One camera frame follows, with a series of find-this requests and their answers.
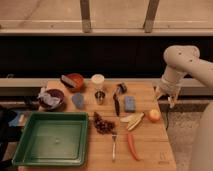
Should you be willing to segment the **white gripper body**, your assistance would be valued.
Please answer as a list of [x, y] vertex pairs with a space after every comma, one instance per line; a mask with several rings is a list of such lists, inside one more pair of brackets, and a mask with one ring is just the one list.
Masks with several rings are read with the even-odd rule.
[[176, 101], [180, 92], [180, 85], [178, 83], [169, 82], [162, 77], [155, 91], [156, 90], [161, 91], [162, 96], [168, 95], [168, 97], [173, 97]]

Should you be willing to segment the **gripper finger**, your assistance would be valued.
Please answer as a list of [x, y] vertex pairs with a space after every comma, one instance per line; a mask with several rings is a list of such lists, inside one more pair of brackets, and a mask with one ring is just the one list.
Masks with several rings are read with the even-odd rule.
[[172, 109], [175, 106], [175, 99], [173, 97], [168, 97], [170, 108]]
[[155, 91], [155, 99], [156, 100], [159, 100], [159, 98], [162, 96], [162, 93], [161, 93], [161, 91]]

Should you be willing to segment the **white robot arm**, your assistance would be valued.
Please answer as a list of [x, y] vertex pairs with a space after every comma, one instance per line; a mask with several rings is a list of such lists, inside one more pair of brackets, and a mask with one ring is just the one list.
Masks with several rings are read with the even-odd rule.
[[155, 88], [159, 99], [167, 96], [173, 108], [181, 91], [181, 81], [190, 75], [212, 91], [212, 99], [206, 104], [194, 136], [188, 171], [213, 171], [213, 62], [200, 58], [200, 50], [194, 45], [172, 45], [165, 49], [166, 67]]

